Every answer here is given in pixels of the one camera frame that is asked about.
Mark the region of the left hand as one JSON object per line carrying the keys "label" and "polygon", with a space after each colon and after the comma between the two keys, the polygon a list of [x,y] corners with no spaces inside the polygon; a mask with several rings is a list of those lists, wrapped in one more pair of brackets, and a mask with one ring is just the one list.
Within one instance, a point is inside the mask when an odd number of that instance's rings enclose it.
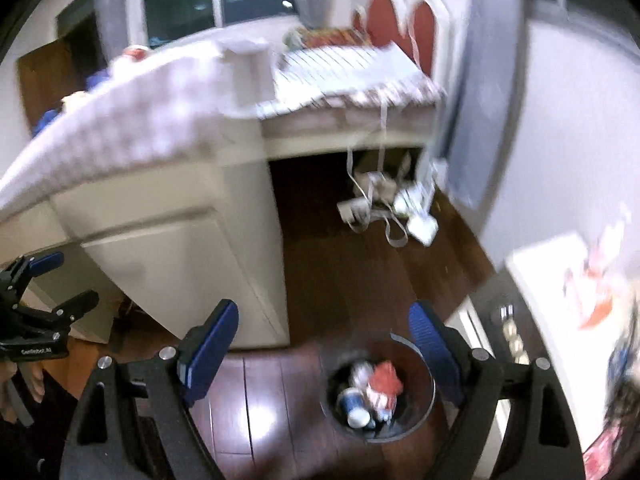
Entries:
{"label": "left hand", "polygon": [[40,362],[0,364],[1,419],[10,424],[19,422],[25,428],[34,424],[30,402],[41,403],[44,396],[43,367]]}

